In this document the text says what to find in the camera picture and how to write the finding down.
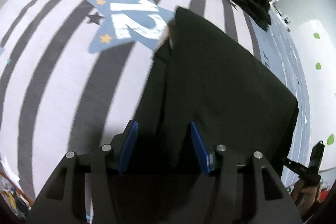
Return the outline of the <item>person right hand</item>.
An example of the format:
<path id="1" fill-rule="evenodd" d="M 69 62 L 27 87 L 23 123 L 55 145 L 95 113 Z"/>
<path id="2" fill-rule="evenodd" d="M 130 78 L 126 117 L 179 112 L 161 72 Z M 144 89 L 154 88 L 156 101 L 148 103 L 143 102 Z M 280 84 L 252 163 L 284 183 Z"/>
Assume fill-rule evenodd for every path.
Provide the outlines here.
<path id="1" fill-rule="evenodd" d="M 297 205 L 297 210 L 301 217 L 303 217 L 313 206 L 318 192 L 317 186 L 304 187 L 304 184 L 304 180 L 299 179 L 298 182 L 294 184 L 294 188 L 290 193 L 290 196 L 294 202 L 298 200 L 300 194 L 303 194 L 301 201 Z"/>

